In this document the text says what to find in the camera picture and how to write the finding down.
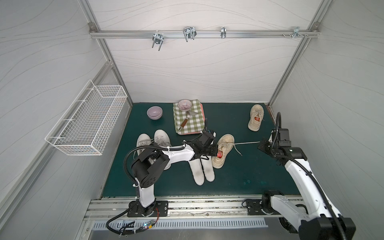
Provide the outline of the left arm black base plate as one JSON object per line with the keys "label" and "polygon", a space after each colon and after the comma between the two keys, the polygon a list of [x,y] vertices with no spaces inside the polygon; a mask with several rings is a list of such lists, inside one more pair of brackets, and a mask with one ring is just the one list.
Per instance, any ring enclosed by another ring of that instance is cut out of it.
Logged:
{"label": "left arm black base plate", "polygon": [[168,201],[157,201],[150,204],[148,207],[143,207],[139,201],[129,203],[129,211],[127,217],[166,217],[168,215]]}

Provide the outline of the white sneaker with laces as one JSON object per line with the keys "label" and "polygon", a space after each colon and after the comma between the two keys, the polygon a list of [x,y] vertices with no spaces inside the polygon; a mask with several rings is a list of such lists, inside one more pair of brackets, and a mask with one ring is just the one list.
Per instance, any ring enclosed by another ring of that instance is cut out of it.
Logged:
{"label": "white sneaker with laces", "polygon": [[139,135],[136,147],[149,146],[152,143],[151,137],[147,134]]}

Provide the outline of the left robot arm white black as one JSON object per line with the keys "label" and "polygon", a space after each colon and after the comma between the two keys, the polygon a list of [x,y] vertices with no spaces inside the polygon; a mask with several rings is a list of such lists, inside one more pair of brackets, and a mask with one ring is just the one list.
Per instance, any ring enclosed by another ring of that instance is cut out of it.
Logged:
{"label": "left robot arm white black", "polygon": [[172,147],[169,136],[163,130],[155,132],[153,142],[146,134],[140,135],[137,147],[133,150],[138,156],[131,165],[131,173],[127,164],[124,164],[126,173],[138,189],[140,206],[144,209],[154,206],[156,181],[165,170],[176,163],[189,164],[197,185],[203,185],[205,180],[213,182],[215,173],[212,158],[219,152],[218,146],[214,144],[215,138],[214,131],[205,129],[197,137],[184,141],[181,146]]}

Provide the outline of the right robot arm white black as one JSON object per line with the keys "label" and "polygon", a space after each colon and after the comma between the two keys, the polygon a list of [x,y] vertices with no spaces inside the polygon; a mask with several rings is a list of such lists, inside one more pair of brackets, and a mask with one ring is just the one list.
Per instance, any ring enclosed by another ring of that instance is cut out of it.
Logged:
{"label": "right robot arm white black", "polygon": [[301,148],[292,147],[288,129],[276,127],[270,140],[263,140],[259,149],[278,160],[294,180],[304,206],[291,202],[280,191],[263,194],[261,209],[266,214],[278,212],[283,224],[298,232],[301,240],[351,240],[356,225],[344,218],[332,204],[311,170]]}

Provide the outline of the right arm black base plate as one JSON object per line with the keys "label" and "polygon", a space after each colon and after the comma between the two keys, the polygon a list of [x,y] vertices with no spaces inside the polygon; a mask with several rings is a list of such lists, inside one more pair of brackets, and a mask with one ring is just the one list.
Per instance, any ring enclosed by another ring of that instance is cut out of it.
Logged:
{"label": "right arm black base plate", "polygon": [[242,202],[242,207],[246,208],[249,216],[273,215],[274,212],[262,208],[262,202],[262,200],[257,199],[245,199]]}

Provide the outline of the white insole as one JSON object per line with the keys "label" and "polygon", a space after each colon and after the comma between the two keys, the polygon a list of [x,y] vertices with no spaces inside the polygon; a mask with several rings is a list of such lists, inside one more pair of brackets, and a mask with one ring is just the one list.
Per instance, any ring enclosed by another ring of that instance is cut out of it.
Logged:
{"label": "white insole", "polygon": [[190,165],[195,183],[198,186],[203,185],[205,181],[205,176],[203,173],[201,160],[195,159],[195,160],[189,161],[189,165]]}
{"label": "white insole", "polygon": [[211,156],[202,157],[201,163],[203,166],[203,172],[204,172],[205,178],[207,179],[207,181],[213,182],[215,180],[215,173],[214,173],[214,168],[212,163],[212,157]]}

